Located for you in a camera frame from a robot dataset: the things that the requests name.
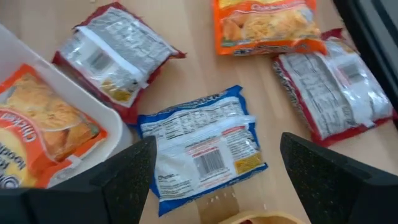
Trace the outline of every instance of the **orange noodle package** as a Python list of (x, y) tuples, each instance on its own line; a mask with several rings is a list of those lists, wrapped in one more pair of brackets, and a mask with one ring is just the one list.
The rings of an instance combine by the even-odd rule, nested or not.
[(48, 187), (106, 135), (22, 65), (0, 84), (0, 189)]
[(315, 22), (316, 0), (213, 0), (220, 55), (327, 50)]
[(185, 54), (118, 2), (101, 6), (74, 28), (53, 63), (135, 124), (144, 90), (171, 58)]

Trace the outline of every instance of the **chicken flavor noodle package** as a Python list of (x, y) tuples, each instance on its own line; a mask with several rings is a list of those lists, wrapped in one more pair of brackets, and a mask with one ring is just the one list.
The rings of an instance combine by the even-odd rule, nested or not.
[(213, 0), (216, 51), (224, 55), (321, 52), (316, 0)]
[(53, 63), (72, 75), (129, 124), (137, 101), (170, 58), (185, 54), (168, 44), (118, 2), (99, 7), (75, 27)]
[(221, 93), (139, 116), (141, 137), (155, 136), (157, 160), (151, 189), (159, 216), (202, 195), (265, 170), (250, 116), (233, 86)]
[(0, 85), (0, 189), (47, 187), (105, 137), (29, 65)]

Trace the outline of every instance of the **instant noodle package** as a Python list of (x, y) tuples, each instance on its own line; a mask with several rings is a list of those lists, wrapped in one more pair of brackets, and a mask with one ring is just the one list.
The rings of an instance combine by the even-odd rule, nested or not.
[(221, 55), (326, 54), (315, 21), (316, 0), (213, 0)]
[(329, 55), (284, 54), (274, 70), (306, 122), (312, 141), (329, 146), (395, 116), (393, 107), (342, 29), (322, 35)]
[(106, 135), (22, 65), (0, 85), (0, 189), (47, 187)]
[(159, 216), (268, 168), (242, 87), (138, 117), (141, 137), (155, 136), (157, 159), (150, 188)]
[(168, 44), (140, 18), (114, 2), (99, 7), (75, 27), (53, 63), (123, 121), (135, 124), (137, 102), (170, 58), (185, 54)]

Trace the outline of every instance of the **barcode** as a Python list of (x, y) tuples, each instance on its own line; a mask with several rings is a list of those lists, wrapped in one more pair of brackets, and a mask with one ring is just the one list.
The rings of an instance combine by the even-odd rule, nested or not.
[(94, 72), (102, 72), (112, 64), (113, 60), (101, 49), (96, 50), (87, 59), (87, 63), (91, 66)]
[(224, 161), (219, 150), (214, 150), (200, 157), (194, 158), (200, 177), (206, 177), (214, 171), (224, 169)]
[(344, 73), (344, 75), (349, 79), (349, 81), (353, 83), (361, 82), (364, 80), (364, 77), (361, 74), (361, 68), (357, 63), (351, 63), (348, 65), (343, 65), (340, 67), (340, 70)]

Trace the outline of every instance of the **blue noodle package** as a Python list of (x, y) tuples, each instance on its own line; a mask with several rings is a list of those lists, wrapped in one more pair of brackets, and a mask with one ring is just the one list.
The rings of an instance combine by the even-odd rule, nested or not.
[(236, 85), (138, 117), (141, 137), (157, 140), (151, 190), (159, 216), (267, 168), (241, 90)]

